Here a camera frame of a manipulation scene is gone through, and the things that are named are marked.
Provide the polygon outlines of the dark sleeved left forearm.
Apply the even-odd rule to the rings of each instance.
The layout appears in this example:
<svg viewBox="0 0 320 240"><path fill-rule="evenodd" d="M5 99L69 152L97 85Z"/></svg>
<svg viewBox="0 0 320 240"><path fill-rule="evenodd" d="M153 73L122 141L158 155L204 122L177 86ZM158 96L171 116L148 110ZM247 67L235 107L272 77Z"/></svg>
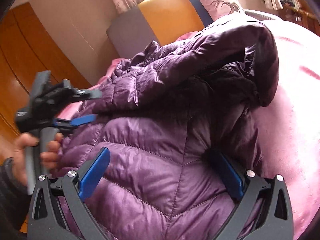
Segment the dark sleeved left forearm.
<svg viewBox="0 0 320 240"><path fill-rule="evenodd" d="M13 159L1 165L1 239L27 239L20 229L29 211L27 187L13 175Z"/></svg>

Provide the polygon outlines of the person's left hand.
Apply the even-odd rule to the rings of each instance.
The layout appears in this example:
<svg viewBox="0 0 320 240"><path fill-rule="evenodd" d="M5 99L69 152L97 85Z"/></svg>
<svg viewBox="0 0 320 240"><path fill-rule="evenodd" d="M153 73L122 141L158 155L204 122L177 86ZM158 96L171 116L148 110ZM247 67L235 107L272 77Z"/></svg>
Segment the person's left hand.
<svg viewBox="0 0 320 240"><path fill-rule="evenodd" d="M57 133L54 140L48 142L46 152L40 154L41 164L49 171L56 169L60 157L58 151L63 139L62 133ZM39 139L30 133L23 133L15 140L12 174L24 186L27 186L27 173L25 169L25 149L39 144Z"/></svg>

